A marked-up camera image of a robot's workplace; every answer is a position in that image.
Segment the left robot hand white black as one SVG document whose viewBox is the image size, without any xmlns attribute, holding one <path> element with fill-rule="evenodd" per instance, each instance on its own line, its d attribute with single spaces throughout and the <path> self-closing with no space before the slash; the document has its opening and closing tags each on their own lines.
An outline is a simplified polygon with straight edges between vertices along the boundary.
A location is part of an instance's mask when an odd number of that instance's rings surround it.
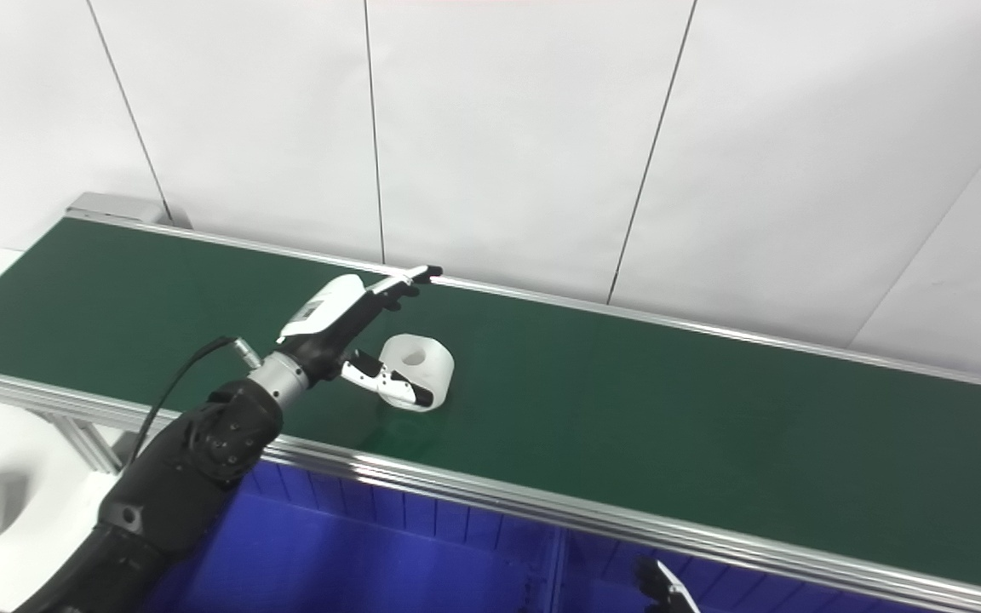
<svg viewBox="0 0 981 613">
<path fill-rule="evenodd" d="M 404 269 L 374 284 L 357 274 L 335 277 L 312 295 L 285 323 L 276 350 L 252 377 L 270 387 L 275 373 L 287 370 L 298 387 L 343 379 L 376 393 L 398 408 L 425 412 L 447 399 L 448 385 L 432 387 L 386 364 L 381 358 L 351 349 L 352 342 L 382 312 L 397 311 L 405 296 L 419 295 L 421 284 L 441 276 L 443 268 L 421 265 Z"/>
</svg>

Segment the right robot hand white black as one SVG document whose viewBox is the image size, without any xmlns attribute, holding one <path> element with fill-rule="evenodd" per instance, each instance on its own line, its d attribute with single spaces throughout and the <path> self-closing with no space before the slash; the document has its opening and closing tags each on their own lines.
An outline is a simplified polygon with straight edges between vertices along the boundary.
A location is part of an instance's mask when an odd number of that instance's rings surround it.
<svg viewBox="0 0 981 613">
<path fill-rule="evenodd" d="M 659 559 L 639 556 L 634 577 L 640 593 L 651 601 L 646 612 L 701 612 L 685 583 Z"/>
</svg>

